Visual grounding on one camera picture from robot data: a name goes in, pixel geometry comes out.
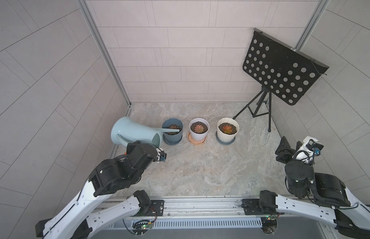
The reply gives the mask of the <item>light green watering can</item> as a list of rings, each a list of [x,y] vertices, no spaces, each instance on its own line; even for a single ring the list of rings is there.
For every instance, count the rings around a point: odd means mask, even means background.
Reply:
[[[141,141],[160,147],[164,132],[180,132],[180,130],[153,128],[139,124],[130,117],[122,117],[112,127],[111,140],[114,144],[122,144],[124,146],[135,141]]]

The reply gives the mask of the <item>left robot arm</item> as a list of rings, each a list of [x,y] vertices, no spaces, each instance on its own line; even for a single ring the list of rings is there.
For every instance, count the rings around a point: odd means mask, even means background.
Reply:
[[[105,210],[95,209],[121,189],[140,181],[152,162],[163,162],[166,153],[159,147],[135,141],[126,154],[105,159],[90,173],[79,193],[55,217],[35,225],[42,239],[89,239],[110,224],[127,217],[145,215],[151,200],[144,190],[135,191],[125,201]]]

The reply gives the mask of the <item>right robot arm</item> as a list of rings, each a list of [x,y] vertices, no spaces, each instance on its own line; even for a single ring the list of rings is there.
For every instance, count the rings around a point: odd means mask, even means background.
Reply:
[[[370,239],[370,205],[359,200],[338,177],[314,171],[315,158],[323,144],[307,136],[292,149],[282,137],[275,151],[276,160],[284,164],[287,191],[290,199],[263,190],[259,209],[270,216],[292,213],[325,222],[341,235],[353,239]]]

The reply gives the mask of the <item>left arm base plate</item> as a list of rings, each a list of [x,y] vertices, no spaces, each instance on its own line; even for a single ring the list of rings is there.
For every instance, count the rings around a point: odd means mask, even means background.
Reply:
[[[164,204],[165,204],[164,200],[152,200],[150,208],[144,214],[144,216],[145,217],[163,216]]]

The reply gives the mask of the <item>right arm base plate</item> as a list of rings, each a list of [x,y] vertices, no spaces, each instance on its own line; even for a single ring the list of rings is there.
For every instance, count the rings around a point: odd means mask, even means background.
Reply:
[[[244,209],[245,215],[282,215],[283,213],[276,212],[274,207],[265,206],[265,203],[260,199],[242,199],[241,207]]]

